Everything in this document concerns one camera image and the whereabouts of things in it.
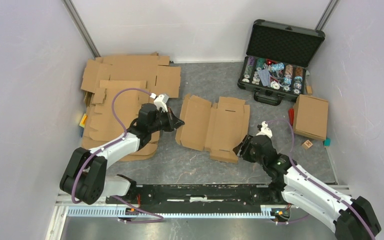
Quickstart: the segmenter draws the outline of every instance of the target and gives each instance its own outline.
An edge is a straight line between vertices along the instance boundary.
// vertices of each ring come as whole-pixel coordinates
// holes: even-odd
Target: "open case lid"
[[[259,19],[252,26],[246,55],[306,68],[324,40],[319,30]]]

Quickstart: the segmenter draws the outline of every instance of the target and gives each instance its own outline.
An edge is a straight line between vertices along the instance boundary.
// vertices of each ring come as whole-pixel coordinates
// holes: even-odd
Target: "flattened cardboard box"
[[[293,132],[315,140],[326,140],[328,101],[309,95],[299,95],[293,106]]]
[[[95,93],[100,80],[146,81],[146,88],[152,93],[178,98],[181,68],[169,64],[168,56],[159,55],[111,55],[89,59],[81,89]]]
[[[86,122],[82,147],[93,148],[119,136],[123,130],[116,122],[112,110],[112,98],[120,90],[125,88],[141,88],[150,92],[161,94],[167,93],[171,98],[179,97],[180,67],[170,67],[168,56],[159,56],[154,52],[151,55],[112,55],[97,57],[87,62],[83,74],[81,89],[85,90],[84,102],[89,107],[88,121]],[[129,86],[117,85],[119,82],[128,81]],[[136,94],[137,91],[128,91],[117,98],[124,99],[128,105],[116,104],[116,110],[121,121],[127,125],[138,116],[138,111],[143,103],[152,99],[146,94]],[[121,161],[143,160],[152,157],[157,150],[157,143],[160,133],[152,134],[149,144],[140,151],[124,157]]]
[[[145,85],[145,81],[101,80],[100,88],[96,89],[90,100],[91,105],[87,110],[88,117],[83,132],[82,147],[85,149],[94,148],[120,136],[124,130],[112,114],[112,99],[123,89],[144,89]],[[141,105],[148,102],[149,96],[147,94],[140,91],[126,91],[116,99],[114,103],[115,113],[128,128],[133,119],[137,118]],[[140,157],[125,157],[122,161],[126,161],[126,159],[141,160],[153,156],[157,151],[159,136],[159,132],[154,133],[149,144],[131,154]]]
[[[186,148],[208,151],[213,160],[238,163],[233,148],[248,133],[250,106],[245,100],[220,97],[218,103],[187,94],[181,106],[184,125],[176,132],[176,142]]]

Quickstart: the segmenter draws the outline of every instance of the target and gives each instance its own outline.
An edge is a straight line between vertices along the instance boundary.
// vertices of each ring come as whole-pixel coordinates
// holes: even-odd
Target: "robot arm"
[[[350,210],[354,208],[369,226],[373,235],[381,231],[375,212],[366,199],[340,193],[309,174],[294,160],[277,153],[270,137],[272,132],[263,122],[258,126],[256,136],[247,135],[234,151],[244,160],[258,163],[271,177],[268,186],[274,202],[291,203],[324,223],[337,239],[365,240],[370,236],[357,216]]]
[[[92,153],[101,150],[90,160],[86,169],[81,173],[76,185],[75,197],[91,205],[100,196],[126,195],[131,181],[121,175],[106,178],[106,171],[121,158],[142,149],[151,140],[152,133],[158,131],[172,132],[185,124],[167,107],[167,100],[168,96],[161,94],[155,99],[154,104],[143,104],[138,117],[132,121],[125,136],[122,134],[104,145],[89,150],[82,147],[74,150],[59,183],[59,188],[71,194],[81,166]]]

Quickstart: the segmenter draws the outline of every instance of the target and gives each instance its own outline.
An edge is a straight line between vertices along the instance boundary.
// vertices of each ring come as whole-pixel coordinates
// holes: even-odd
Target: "gray floor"
[[[245,99],[251,107],[249,134],[257,133],[257,125],[262,121],[288,119],[288,109],[292,102],[283,101],[279,106],[271,106],[254,101],[252,93],[239,89],[236,85],[242,69],[240,62],[226,63],[185,63],[181,67],[180,96],[188,93],[212,102],[219,97]],[[170,99],[168,105],[177,116],[182,106],[182,98]],[[291,132],[283,123],[272,123],[272,141],[278,152],[287,154],[291,148]],[[238,164],[209,159],[208,152],[200,152],[178,145],[175,132],[165,132],[158,143],[154,157],[132,162],[117,162],[107,171],[107,176],[123,174],[138,184],[206,184],[206,183],[270,183],[269,176],[262,167],[239,159]],[[295,135],[293,158],[309,173],[325,183],[335,182],[328,155],[323,143],[311,140],[310,149],[301,147],[306,137]]]

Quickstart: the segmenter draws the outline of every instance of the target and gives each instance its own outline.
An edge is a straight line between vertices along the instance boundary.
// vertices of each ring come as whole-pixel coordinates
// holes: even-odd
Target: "black briefcase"
[[[304,93],[305,68],[324,40],[319,30],[256,20],[237,86],[253,91],[257,102],[295,102]]]

